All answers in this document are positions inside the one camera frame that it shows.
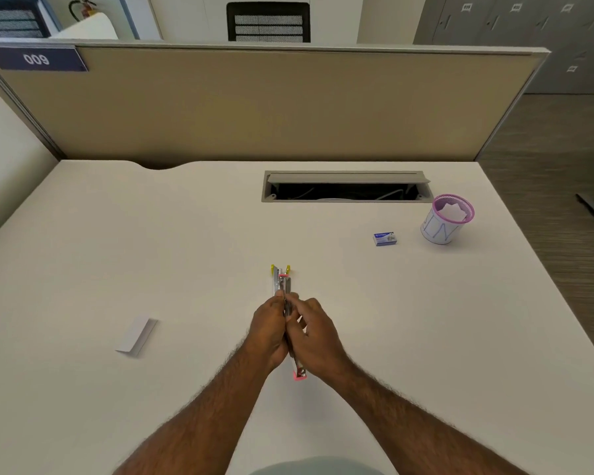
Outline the person's left hand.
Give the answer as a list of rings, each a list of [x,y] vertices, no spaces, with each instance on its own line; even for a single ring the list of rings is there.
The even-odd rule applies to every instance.
[[[276,291],[275,295],[285,298],[282,291]],[[288,355],[284,338],[285,320],[283,322],[260,322],[257,310],[253,314],[249,331],[244,339],[243,349],[262,363],[265,367],[265,374],[270,375]]]

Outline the person's right hand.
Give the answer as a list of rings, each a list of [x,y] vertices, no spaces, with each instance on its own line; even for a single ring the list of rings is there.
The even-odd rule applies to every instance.
[[[327,329],[323,333],[289,336],[289,338],[294,354],[307,372],[317,376],[332,388],[347,376],[352,363],[341,344],[335,325],[328,315]]]

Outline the pink stapler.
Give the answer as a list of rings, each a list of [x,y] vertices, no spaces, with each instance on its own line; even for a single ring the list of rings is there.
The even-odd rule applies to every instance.
[[[289,265],[286,266],[285,269],[279,268],[276,265],[271,265],[270,272],[272,276],[273,282],[273,290],[282,291],[284,295],[292,292],[291,290],[291,276],[290,276],[291,267]],[[293,307],[291,303],[287,300],[284,301],[284,309],[283,315],[285,318],[288,318],[293,313]],[[307,378],[307,371],[303,367],[301,361],[296,357],[293,351],[292,342],[287,334],[284,336],[286,346],[288,349],[288,354],[292,359],[293,364],[293,379],[295,381],[302,381]]]

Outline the person's right forearm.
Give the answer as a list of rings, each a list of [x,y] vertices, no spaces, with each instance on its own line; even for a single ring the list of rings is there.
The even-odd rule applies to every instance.
[[[322,379],[361,418],[398,475],[529,475],[382,385],[348,357]]]

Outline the person's left forearm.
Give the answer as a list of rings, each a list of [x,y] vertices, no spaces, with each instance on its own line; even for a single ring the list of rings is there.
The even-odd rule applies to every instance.
[[[246,337],[194,399],[113,475],[225,475],[264,383],[286,355],[282,337],[271,348]]]

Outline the folded white paper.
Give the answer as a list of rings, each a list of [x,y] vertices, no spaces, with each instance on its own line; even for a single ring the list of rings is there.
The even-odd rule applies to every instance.
[[[115,352],[127,357],[137,358],[157,323],[157,319],[147,316],[136,317],[124,332],[120,342],[115,346]]]

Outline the pink mesh pen holder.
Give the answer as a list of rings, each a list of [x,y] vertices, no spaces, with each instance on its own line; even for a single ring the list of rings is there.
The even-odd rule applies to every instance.
[[[437,215],[436,210],[442,208],[445,203],[458,203],[466,210],[468,217],[465,223],[449,223]],[[448,245],[457,239],[458,233],[466,224],[473,221],[475,214],[474,206],[467,199],[456,194],[441,194],[433,200],[429,213],[420,226],[420,233],[432,244]]]

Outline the white paper in holder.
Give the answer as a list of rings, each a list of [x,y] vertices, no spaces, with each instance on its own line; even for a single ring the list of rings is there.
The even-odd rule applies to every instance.
[[[436,213],[449,223],[465,223],[468,217],[467,211],[458,203],[445,203],[442,208],[436,210]]]

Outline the beige desk partition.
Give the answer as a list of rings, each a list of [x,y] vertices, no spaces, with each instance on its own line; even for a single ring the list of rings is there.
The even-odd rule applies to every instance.
[[[0,69],[0,97],[58,159],[474,161],[542,47],[167,44],[75,47],[87,72]]]

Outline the black mesh office chair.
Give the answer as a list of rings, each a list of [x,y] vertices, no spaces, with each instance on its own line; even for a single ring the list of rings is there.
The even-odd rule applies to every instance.
[[[230,2],[225,9],[230,42],[311,42],[307,2]]]
[[[39,0],[0,0],[0,39],[47,39]]]

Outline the beige side partition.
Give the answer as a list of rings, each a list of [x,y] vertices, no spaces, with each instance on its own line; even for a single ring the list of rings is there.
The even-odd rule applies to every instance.
[[[0,98],[0,228],[57,164]]]

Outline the blue number plate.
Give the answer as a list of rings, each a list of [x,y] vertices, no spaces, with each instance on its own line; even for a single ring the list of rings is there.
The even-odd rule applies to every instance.
[[[78,50],[68,47],[0,46],[0,69],[7,71],[87,72]]]

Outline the grey locker cabinet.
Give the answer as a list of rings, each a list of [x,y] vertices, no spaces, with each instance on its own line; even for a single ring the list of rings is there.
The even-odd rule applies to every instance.
[[[594,95],[594,0],[425,0],[413,41],[544,47],[528,93]]]

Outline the red fire extinguisher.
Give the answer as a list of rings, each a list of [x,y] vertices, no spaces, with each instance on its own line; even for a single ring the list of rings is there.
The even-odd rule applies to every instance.
[[[97,3],[93,0],[71,0],[68,3],[68,10],[76,22],[83,21],[99,12]]]

